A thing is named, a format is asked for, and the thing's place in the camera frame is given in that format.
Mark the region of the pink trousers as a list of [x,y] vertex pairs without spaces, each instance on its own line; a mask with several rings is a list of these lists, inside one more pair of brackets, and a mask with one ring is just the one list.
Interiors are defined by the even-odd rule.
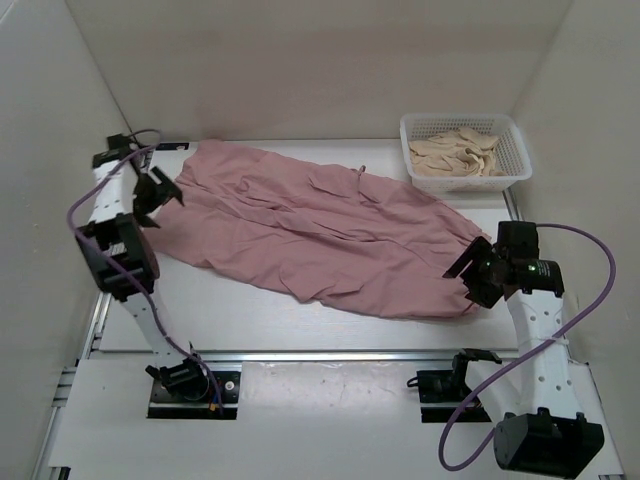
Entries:
[[176,183],[182,200],[145,233],[159,253],[358,314],[473,311],[445,272],[480,228],[408,183],[218,140],[200,143]]

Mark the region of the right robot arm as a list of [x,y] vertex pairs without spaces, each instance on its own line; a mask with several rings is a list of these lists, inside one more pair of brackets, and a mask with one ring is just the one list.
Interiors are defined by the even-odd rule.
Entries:
[[446,271],[460,278],[467,299],[486,309],[504,300],[511,315],[518,358],[485,378],[474,365],[449,375],[452,393],[463,399],[449,417],[438,443],[438,459],[450,472],[470,466],[481,454],[452,465],[445,446],[466,406],[478,399],[494,423],[480,447],[492,447],[506,471],[576,479],[604,446],[604,429],[589,421],[570,376],[565,335],[610,293],[616,263],[607,246],[609,274],[598,297],[569,322],[562,319],[564,281],[560,266],[539,254],[541,225],[502,221],[495,242],[476,238]]

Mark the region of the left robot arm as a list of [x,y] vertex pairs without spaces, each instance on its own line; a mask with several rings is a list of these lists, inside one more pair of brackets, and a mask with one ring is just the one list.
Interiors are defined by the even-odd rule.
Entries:
[[180,188],[151,158],[158,142],[141,134],[115,134],[91,161],[95,186],[67,213],[67,223],[98,289],[133,317],[150,346],[147,373],[170,394],[200,401],[211,376],[193,346],[172,337],[156,283],[160,268],[144,232],[157,228],[155,211],[181,202]]

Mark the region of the beige trousers in basket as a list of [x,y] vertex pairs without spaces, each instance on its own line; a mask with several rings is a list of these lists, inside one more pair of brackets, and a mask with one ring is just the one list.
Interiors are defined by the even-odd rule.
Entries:
[[505,176],[498,168],[495,150],[499,137],[460,127],[409,142],[413,171],[427,177]]

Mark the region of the white plastic basket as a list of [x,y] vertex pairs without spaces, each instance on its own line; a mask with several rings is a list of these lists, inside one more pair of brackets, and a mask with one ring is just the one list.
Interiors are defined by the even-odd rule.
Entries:
[[406,114],[400,139],[411,182],[425,192],[502,192],[532,176],[520,131],[507,115]]

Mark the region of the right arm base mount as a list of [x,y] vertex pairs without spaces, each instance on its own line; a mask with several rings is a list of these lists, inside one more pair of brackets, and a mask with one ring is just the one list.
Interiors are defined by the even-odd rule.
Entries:
[[453,357],[448,369],[419,370],[406,382],[407,388],[418,391],[423,424],[447,422],[471,392],[466,384],[468,365],[480,361],[502,364],[502,359],[493,351],[465,348]]

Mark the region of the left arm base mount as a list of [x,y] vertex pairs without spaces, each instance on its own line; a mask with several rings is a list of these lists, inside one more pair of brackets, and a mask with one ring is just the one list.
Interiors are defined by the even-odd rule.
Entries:
[[158,420],[236,420],[241,372],[205,372],[190,359],[171,368],[148,365],[153,379],[147,417]]

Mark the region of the aluminium rail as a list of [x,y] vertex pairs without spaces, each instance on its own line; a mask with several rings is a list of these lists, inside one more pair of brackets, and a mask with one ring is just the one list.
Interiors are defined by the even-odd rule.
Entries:
[[461,351],[454,349],[427,350],[256,350],[205,351],[208,363],[344,363],[344,362],[430,362],[450,361]]

